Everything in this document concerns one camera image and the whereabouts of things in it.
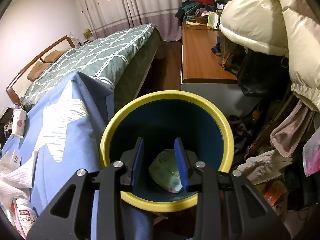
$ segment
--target white puffer jacket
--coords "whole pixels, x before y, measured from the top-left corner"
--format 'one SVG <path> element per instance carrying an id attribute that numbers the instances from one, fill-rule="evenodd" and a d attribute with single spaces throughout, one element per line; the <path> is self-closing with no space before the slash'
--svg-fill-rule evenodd
<path id="1" fill-rule="evenodd" d="M 220 30 L 246 48 L 289 56 L 292 91 L 320 112 L 320 25 L 305 0 L 230 0 Z"/>

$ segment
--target green bedspread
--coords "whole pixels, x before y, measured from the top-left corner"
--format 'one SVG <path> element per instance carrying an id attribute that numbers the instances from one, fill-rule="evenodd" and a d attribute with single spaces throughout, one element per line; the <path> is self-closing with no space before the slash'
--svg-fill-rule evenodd
<path id="1" fill-rule="evenodd" d="M 80 71 L 114 90 L 125 68 L 146 43 L 156 25 L 145 24 L 72 48 L 52 63 L 20 99 L 29 110 L 67 75 Z"/>

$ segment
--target blue cloth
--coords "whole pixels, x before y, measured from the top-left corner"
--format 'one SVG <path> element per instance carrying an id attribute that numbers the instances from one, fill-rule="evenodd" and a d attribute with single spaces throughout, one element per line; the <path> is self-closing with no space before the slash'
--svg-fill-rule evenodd
<path id="1" fill-rule="evenodd" d="M 40 215 L 62 186 L 80 168 L 100 170 L 98 149 L 113 117 L 113 91 L 83 73 L 66 77 L 28 112 L 24 138 L 9 137 L 4 153 L 17 151 L 24 164 L 32 151 L 38 158 L 31 204 Z M 97 197 L 92 211 L 91 239 L 96 239 Z M 122 204 L 127 240 L 152 239 L 149 213 Z"/>

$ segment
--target brown pillow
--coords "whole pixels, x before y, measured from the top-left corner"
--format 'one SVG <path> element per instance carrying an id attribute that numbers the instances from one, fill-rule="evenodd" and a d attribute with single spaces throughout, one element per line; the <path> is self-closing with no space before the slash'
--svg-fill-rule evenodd
<path id="1" fill-rule="evenodd" d="M 66 52 L 66 50 L 55 50 L 55 51 L 51 52 L 48 56 L 46 56 L 43 61 L 45 63 L 56 62 L 57 59 L 60 58 L 65 52 Z"/>
<path id="2" fill-rule="evenodd" d="M 35 81 L 49 65 L 50 63 L 42 63 L 41 61 L 38 61 L 29 72 L 27 79 L 31 82 Z"/>

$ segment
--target yellow rim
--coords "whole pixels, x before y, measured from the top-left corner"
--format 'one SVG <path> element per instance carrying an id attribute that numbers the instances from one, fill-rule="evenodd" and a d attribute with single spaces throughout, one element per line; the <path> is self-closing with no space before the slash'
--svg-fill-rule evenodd
<path id="1" fill-rule="evenodd" d="M 229 172 L 233 160 L 234 142 L 232 131 L 227 119 L 210 101 L 202 98 L 201 96 L 178 90 L 166 90 L 144 95 L 131 101 L 115 114 L 107 125 L 100 143 L 99 158 L 102 168 L 110 164 L 109 149 L 111 139 L 121 121 L 134 109 L 152 101 L 161 99 L 179 99 L 193 103 L 207 111 L 215 119 L 222 133 L 224 145 L 223 157 L 219 171 Z M 198 194 L 173 202 L 153 202 L 139 198 L 127 192 L 121 192 L 121 198 L 127 203 L 143 210 L 153 212 L 176 212 L 195 206 L 198 201 Z"/>

